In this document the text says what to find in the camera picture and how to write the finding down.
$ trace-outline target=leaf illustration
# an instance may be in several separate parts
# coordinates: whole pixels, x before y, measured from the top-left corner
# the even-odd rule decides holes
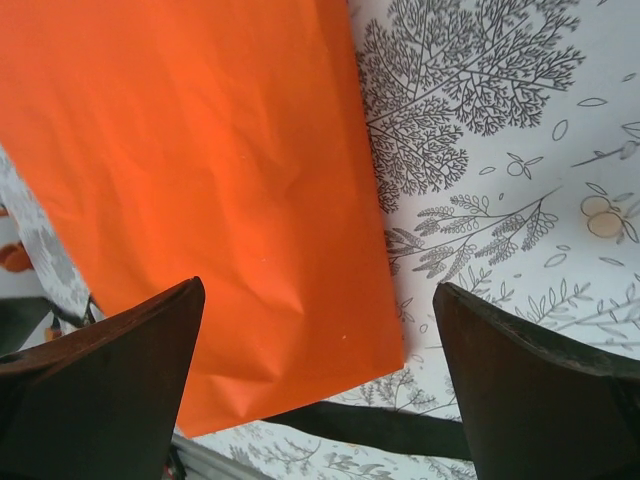
[[[567,254],[566,253],[558,253],[558,254],[554,255],[553,257],[549,258],[549,260],[547,260],[545,262],[544,266],[545,266],[545,268],[557,267],[562,262],[564,262],[566,259],[567,259]]]
[[[596,185],[595,183],[589,183],[589,182],[586,182],[586,185],[591,190],[593,190],[596,193],[599,193],[600,195],[607,195],[606,190],[602,188],[600,185]]]
[[[636,231],[635,227],[631,225],[631,223],[627,220],[623,220],[622,225],[629,238],[635,243],[640,243],[640,239],[638,239],[638,232]]]
[[[620,160],[626,160],[631,157],[636,150],[638,149],[638,144],[633,140],[629,140],[622,146],[622,150],[620,151]]]
[[[453,263],[451,264],[451,268],[449,269],[447,274],[442,278],[442,282],[448,282],[453,277],[458,275],[458,273],[464,268],[464,266],[471,259],[471,255],[473,254],[475,249],[476,249],[475,245],[463,245],[462,247],[460,247]]]
[[[635,218],[640,214],[640,200],[636,200],[627,210],[625,218]]]
[[[453,213],[453,207],[435,207],[435,208],[427,208],[418,213],[419,217],[438,217],[438,218],[448,218],[451,217]]]
[[[629,200],[631,197],[633,197],[633,193],[628,192],[628,193],[623,193],[622,195],[618,195],[616,198],[613,199],[614,202],[624,202],[625,200]]]
[[[581,102],[578,103],[579,107],[600,107],[601,105],[606,105],[607,101],[602,98],[585,98]]]
[[[618,330],[616,330],[615,328],[611,328],[611,327],[605,327],[603,325],[598,325],[598,328],[600,330],[602,330],[603,332],[607,332],[609,335],[613,335],[614,337],[618,337],[618,338],[624,338],[627,339],[629,337],[627,337],[624,333],[619,332]]]
[[[424,245],[424,240],[422,240],[419,237],[416,237],[415,235],[413,235],[410,232],[407,232],[406,230],[402,229],[402,228],[394,228],[393,231],[399,235],[401,235],[410,245],[414,246],[414,247],[422,247]]]
[[[622,125],[622,129],[632,137],[640,140],[640,122],[627,123]]]
[[[372,463],[368,465],[362,465],[360,468],[358,468],[358,471],[360,472],[360,475],[370,475],[371,472],[373,472],[376,468],[380,468],[380,467],[384,467],[384,465],[380,463]]]
[[[625,292],[625,295],[627,297],[627,301],[631,301],[635,298],[636,296],[636,284],[631,282],[629,284],[629,286],[627,287],[627,291]]]
[[[535,165],[536,163],[538,163],[540,160],[542,160],[544,157],[536,157],[533,158],[527,162],[524,162],[525,165]]]
[[[553,133],[551,134],[551,137],[556,142],[558,142],[564,138],[564,136],[567,134],[567,130],[569,130],[569,121],[562,120],[558,122],[555,127],[553,127]]]
[[[500,237],[510,232],[517,232],[525,224],[525,219],[520,214],[512,215],[502,221],[494,230],[491,235],[494,237]]]
[[[598,257],[598,258],[603,262],[608,263],[609,265],[613,265],[615,267],[624,267],[624,263],[622,263],[620,260],[616,260],[615,258],[610,258],[610,257]]]
[[[640,321],[640,305],[635,305],[633,308],[631,308],[625,315],[624,319],[625,321]]]

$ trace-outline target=paper bag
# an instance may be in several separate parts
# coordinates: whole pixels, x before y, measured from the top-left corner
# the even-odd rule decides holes
[[[202,278],[186,434],[402,367],[344,0],[1,2],[0,72],[0,142],[104,312]]]

